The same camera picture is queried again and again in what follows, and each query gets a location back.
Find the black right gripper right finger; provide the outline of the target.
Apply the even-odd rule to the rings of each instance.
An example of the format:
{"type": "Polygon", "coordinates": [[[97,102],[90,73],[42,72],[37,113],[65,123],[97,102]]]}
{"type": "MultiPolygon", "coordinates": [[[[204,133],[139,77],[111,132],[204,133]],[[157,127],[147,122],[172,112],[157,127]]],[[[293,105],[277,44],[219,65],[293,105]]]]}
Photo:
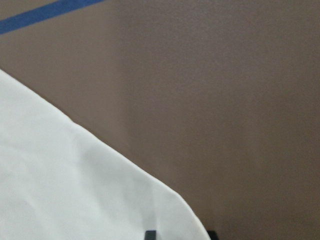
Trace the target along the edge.
{"type": "Polygon", "coordinates": [[[207,233],[211,240],[219,240],[219,237],[214,230],[207,230],[207,233]]]}

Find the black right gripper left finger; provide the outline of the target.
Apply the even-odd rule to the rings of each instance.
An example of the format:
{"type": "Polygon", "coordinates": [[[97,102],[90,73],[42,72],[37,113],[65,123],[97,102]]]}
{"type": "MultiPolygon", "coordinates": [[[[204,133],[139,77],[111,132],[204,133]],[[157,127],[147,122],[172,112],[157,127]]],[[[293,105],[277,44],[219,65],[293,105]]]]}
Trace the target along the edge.
{"type": "Polygon", "coordinates": [[[156,240],[157,231],[156,230],[146,230],[144,233],[144,240],[156,240]]]}

